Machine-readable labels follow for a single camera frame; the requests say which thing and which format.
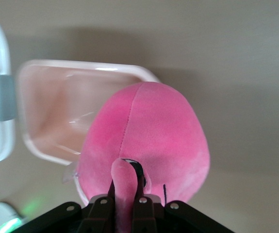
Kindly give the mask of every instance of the white container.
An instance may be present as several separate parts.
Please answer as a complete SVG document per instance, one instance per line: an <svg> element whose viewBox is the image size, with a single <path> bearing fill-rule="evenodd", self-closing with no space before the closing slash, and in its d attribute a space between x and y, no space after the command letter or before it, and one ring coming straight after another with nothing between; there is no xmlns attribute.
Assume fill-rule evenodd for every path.
<svg viewBox="0 0 279 233"><path fill-rule="evenodd" d="M77 161L89 126L112 94L130 84L159 82L138 66L58 60L26 62L17 87L9 75L8 46L0 28L0 161L14 146L17 102L26 146L34 155L64 165Z"/></svg>

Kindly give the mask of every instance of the pink plush toy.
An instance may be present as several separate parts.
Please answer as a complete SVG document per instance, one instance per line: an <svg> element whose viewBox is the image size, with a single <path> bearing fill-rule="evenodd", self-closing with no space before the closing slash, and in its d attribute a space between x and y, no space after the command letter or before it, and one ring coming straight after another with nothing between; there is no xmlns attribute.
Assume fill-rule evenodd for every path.
<svg viewBox="0 0 279 233"><path fill-rule="evenodd" d="M141 164L144 193L159 196L163 205L187 202L199 190L209 170L209 151L182 94L162 83L128 86L104 104L87 134L77 167L81 193L87 199L107 193L113 180L116 225L120 233L129 233L137 177L123 159Z"/></svg>

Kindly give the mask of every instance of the pink plush fabric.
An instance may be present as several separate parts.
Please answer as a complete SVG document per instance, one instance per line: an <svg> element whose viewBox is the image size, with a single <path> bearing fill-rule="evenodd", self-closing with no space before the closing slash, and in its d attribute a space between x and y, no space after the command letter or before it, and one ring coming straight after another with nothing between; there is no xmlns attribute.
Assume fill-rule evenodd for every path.
<svg viewBox="0 0 279 233"><path fill-rule="evenodd" d="M88 199L107 193L114 181L117 224L120 232L130 232L127 215L137 179L121 158L142 165L144 192L159 196L163 205L165 200L188 201L203 184L210 163L205 135L188 101L172 87L153 82L128 86L104 104L77 168Z"/></svg>

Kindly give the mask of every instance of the plush toy eye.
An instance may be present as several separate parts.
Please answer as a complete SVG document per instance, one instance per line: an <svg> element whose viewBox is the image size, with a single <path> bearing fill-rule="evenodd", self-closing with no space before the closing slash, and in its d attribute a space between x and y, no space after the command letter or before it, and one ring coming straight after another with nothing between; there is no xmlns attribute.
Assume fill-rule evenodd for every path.
<svg viewBox="0 0 279 233"><path fill-rule="evenodd" d="M144 177L144 187L146 186L147 184L147 181L146 181L146 178L144 176L144 170L143 170L143 167L141 166L141 164L135 160L132 160L132 159L123 159L124 161L128 162L129 164L131 164L133 166L133 168L135 169L136 171L136 175L137 175L137 178L143 176Z"/></svg>

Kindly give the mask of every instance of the screw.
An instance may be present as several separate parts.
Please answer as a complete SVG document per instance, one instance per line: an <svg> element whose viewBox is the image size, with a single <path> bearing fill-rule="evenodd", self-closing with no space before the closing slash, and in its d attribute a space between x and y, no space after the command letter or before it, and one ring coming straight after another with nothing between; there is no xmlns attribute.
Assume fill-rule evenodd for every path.
<svg viewBox="0 0 279 233"><path fill-rule="evenodd" d="M139 199L139 203L143 203L143 204L145 204L145 203L147 203L147 198L141 198L141 199Z"/></svg>
<svg viewBox="0 0 279 233"><path fill-rule="evenodd" d="M73 211L75 209L75 207L73 206L73 205L71 205L71 206L69 206L69 207L67 207L67 211Z"/></svg>
<svg viewBox="0 0 279 233"><path fill-rule="evenodd" d="M107 202L108 201L106 199L103 199L103 200L100 201L101 204L107 204Z"/></svg>
<svg viewBox="0 0 279 233"><path fill-rule="evenodd" d="M170 204L170 208L173 210L178 210L179 209L179 205L177 203L171 203Z"/></svg>

